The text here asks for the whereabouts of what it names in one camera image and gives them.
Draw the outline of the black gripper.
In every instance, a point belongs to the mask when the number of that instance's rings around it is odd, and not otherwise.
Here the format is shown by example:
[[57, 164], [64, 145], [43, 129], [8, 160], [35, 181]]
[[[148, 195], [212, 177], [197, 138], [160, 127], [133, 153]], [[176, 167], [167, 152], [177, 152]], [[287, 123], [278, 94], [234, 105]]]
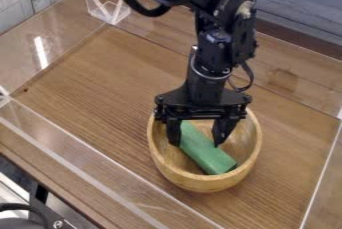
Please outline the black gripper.
[[167, 138], [173, 146], [180, 144], [181, 139], [180, 120], [212, 119], [214, 145], [219, 146], [239, 120], [246, 118], [252, 98], [224, 87], [228, 77], [228, 74], [200, 76], [188, 72], [183, 85], [155, 97], [155, 119], [167, 122]]

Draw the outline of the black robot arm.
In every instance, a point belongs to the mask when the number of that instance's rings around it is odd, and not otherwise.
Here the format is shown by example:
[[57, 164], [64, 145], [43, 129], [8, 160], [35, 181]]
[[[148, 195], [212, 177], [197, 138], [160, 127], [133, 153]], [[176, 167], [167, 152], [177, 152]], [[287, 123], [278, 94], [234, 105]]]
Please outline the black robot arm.
[[137, 0], [123, 0], [147, 17], [164, 15], [185, 5], [193, 12], [196, 44], [188, 57], [187, 77], [180, 87], [155, 97], [155, 119], [165, 124], [168, 142], [177, 146], [185, 120], [214, 121], [212, 137], [222, 144], [247, 115], [251, 97], [246, 87], [231, 80], [232, 70], [252, 70], [247, 60], [258, 48], [255, 23], [256, 0], [155, 0], [149, 9]]

